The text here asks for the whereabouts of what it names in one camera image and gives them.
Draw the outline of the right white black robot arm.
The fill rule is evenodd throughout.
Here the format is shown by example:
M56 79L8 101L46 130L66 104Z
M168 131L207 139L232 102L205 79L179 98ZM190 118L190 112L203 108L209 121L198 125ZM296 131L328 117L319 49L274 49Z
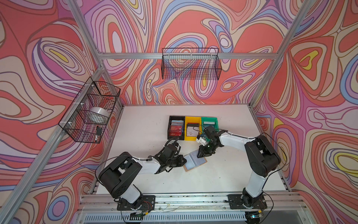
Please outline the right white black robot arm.
M267 179L281 163L279 154L266 136L245 137L208 126L197 135L196 142L200 144L198 158L214 155L219 147L233 147L245 152L252 172L239 201L242 207L253 209L264 200L263 189Z

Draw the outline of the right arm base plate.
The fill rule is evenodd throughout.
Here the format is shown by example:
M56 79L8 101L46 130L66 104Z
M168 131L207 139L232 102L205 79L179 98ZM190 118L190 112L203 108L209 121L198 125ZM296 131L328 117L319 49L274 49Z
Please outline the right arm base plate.
M251 197L249 194L229 194L227 202L232 210L265 210L268 207L263 193L258 197Z

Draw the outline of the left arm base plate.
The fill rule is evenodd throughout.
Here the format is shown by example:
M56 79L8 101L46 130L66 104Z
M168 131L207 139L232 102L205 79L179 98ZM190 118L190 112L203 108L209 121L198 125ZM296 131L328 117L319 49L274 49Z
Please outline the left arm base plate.
M117 205L118 211L152 211L155 209L155 195L140 196L134 203L121 198Z

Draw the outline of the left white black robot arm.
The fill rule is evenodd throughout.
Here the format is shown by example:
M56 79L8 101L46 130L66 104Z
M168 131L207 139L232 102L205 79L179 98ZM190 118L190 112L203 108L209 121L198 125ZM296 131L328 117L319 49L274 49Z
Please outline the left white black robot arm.
M178 138L170 138L163 148L154 156L137 158L129 152L110 158L111 161L100 172L95 171L96 180L104 186L113 199L126 203L131 210L138 210L147 205L153 206L144 199L144 195L133 181L138 175L169 173L174 168L183 167L186 159L180 154Z

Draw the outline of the tan leather card holder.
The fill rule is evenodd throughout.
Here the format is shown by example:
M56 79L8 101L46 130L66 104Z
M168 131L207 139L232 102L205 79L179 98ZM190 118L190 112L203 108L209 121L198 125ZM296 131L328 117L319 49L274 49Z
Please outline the tan leather card holder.
M205 157L198 158L198 152L199 152L198 150L195 150L184 156L184 159L186 159L186 163L184 164L183 167L186 172L207 163Z

